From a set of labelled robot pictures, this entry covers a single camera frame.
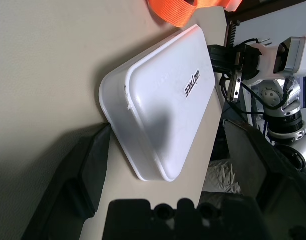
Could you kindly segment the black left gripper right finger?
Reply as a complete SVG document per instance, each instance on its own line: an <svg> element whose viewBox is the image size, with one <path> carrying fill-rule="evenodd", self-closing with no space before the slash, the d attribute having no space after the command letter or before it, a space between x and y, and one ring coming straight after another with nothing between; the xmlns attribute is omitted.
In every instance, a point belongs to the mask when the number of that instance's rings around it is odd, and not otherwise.
<svg viewBox="0 0 306 240"><path fill-rule="evenodd" d="M244 196L256 200L274 240L306 240L306 174L263 133L225 119L230 161Z"/></svg>

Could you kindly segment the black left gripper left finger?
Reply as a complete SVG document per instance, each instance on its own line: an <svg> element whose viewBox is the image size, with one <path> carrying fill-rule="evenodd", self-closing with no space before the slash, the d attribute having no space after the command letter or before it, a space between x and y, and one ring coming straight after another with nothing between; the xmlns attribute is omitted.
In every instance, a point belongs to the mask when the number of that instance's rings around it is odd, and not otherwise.
<svg viewBox="0 0 306 240"><path fill-rule="evenodd" d="M111 125L102 124L83 137L71 156L74 174L65 184L73 212L81 218L92 218L98 211L108 168Z"/></svg>

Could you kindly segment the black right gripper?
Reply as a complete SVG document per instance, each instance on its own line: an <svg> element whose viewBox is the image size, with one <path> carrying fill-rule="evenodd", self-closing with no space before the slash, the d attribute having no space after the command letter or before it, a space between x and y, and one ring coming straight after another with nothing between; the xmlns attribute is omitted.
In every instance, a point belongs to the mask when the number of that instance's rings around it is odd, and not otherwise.
<svg viewBox="0 0 306 240"><path fill-rule="evenodd" d="M209 46L212 69L215 73L228 73L228 63L221 61L226 58L228 52L230 59L233 60L230 65L229 86L227 96L225 97L230 103L236 103L239 100L241 84L245 77L252 78L258 74L257 67L260 51L248 44L258 44L259 40L257 38L251 38L235 45L237 27L240 24L241 22L239 20L233 20L227 25L225 46L215 44Z"/></svg>

